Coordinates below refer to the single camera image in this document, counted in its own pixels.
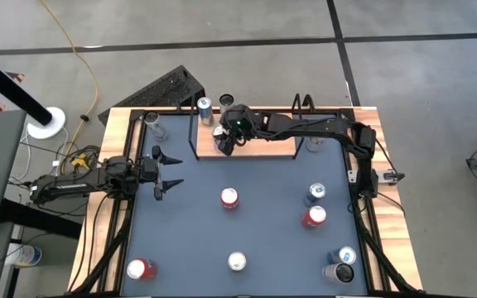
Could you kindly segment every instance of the floor tile line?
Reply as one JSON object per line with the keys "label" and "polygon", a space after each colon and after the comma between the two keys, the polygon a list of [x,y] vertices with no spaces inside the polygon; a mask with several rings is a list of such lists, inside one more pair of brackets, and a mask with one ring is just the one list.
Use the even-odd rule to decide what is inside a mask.
{"label": "floor tile line", "polygon": [[387,42],[387,41],[451,41],[477,39],[477,33],[419,34],[400,36],[351,36],[344,37],[345,43]]}
{"label": "floor tile line", "polygon": [[[292,37],[277,39],[231,40],[231,41],[192,41],[170,42],[157,44],[133,44],[118,46],[76,46],[79,53],[96,53],[127,50],[174,50],[199,49],[232,46],[286,46],[286,45],[314,45],[336,42],[334,37]],[[38,55],[38,54],[66,54],[72,53],[70,47],[30,48],[30,49],[2,49],[0,55]]]}
{"label": "floor tile line", "polygon": [[360,106],[360,99],[358,91],[356,90],[356,83],[354,82],[353,71],[349,62],[349,55],[345,48],[344,35],[341,31],[340,19],[338,18],[338,12],[336,11],[334,0],[326,0],[329,7],[330,21],[332,22],[332,28],[335,32],[335,38],[337,40],[338,54],[340,55],[341,67],[344,72],[345,83],[347,85],[347,92],[349,94],[349,101],[353,106]]}

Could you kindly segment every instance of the concrete floor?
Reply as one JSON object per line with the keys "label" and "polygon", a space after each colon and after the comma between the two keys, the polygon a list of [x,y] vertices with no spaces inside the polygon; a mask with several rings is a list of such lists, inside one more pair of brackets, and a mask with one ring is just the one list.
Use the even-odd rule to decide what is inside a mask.
{"label": "concrete floor", "polygon": [[[325,1],[49,0],[77,46],[334,35]],[[477,32],[477,2],[336,0],[345,36]],[[0,0],[0,49],[66,46],[37,0]],[[362,105],[377,106],[395,166],[417,265],[431,293],[477,297],[477,182],[465,165],[477,149],[477,40],[348,44]],[[348,105],[335,44],[88,53],[100,84],[101,112],[178,65],[216,97],[247,104],[288,104],[309,93],[316,104]],[[23,88],[65,110],[72,133],[91,104],[93,85],[72,55],[0,56],[4,70],[26,74]],[[78,144],[100,145],[104,128],[88,124]],[[56,149],[65,136],[33,141]],[[21,147],[13,172],[21,173]],[[51,170],[53,154],[33,150],[27,178]],[[18,190],[9,189],[8,197]],[[72,201],[51,208],[69,210]],[[26,232],[26,238],[34,231]],[[42,266],[23,270],[16,297],[59,295],[76,242],[38,239]]]}

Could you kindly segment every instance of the blue tabletop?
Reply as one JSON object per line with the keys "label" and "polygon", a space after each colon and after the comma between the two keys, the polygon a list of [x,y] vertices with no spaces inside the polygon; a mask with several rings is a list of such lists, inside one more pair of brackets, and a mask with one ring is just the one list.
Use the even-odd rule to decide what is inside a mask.
{"label": "blue tabletop", "polygon": [[[349,185],[340,144],[325,141],[320,152],[303,146],[298,157],[206,158],[197,161],[187,143],[188,116],[161,115],[169,132],[156,142],[149,130],[143,154],[160,145],[180,165],[163,166],[164,180],[185,179],[163,201],[153,184],[137,192],[127,264],[147,258],[159,266],[157,277],[134,281],[124,276],[123,296],[321,296],[366,293],[354,217],[347,210]],[[327,193],[319,203],[327,220],[305,230],[303,197],[315,182]],[[239,206],[223,210],[220,192],[238,191]],[[357,252],[354,280],[326,281],[321,268],[327,253],[343,246]],[[242,272],[228,267],[231,252],[242,252]]]}

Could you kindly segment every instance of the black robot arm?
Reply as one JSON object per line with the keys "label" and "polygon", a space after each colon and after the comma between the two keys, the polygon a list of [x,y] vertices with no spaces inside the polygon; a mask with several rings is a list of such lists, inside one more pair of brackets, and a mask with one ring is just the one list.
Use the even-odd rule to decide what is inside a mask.
{"label": "black robot arm", "polygon": [[378,176],[371,167],[377,133],[369,126],[342,118],[292,119],[278,113],[255,113],[243,104],[226,111],[220,124],[224,133],[219,136],[219,150],[226,156],[233,153],[235,145],[243,146],[253,138],[267,141],[289,137],[334,138],[358,161],[357,193],[377,196]]}
{"label": "black robot arm", "polygon": [[125,156],[114,156],[83,174],[44,175],[31,183],[31,201],[44,204],[54,199],[88,196],[95,191],[104,191],[113,199],[130,199],[140,183],[152,182],[154,197],[162,200],[163,194],[183,180],[163,181],[161,165],[174,165],[182,161],[165,156],[159,146],[152,148],[152,156],[130,162]]}

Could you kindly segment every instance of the white base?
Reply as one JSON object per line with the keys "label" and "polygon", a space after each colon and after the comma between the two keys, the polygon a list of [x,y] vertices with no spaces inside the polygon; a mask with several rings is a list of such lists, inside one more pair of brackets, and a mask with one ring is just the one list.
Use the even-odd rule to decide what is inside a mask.
{"label": "white base", "polygon": [[47,108],[47,111],[53,116],[49,124],[45,126],[36,126],[31,123],[27,124],[26,130],[29,133],[29,136],[38,140],[43,140],[55,136],[62,130],[65,125],[64,111],[56,107],[49,107]]}

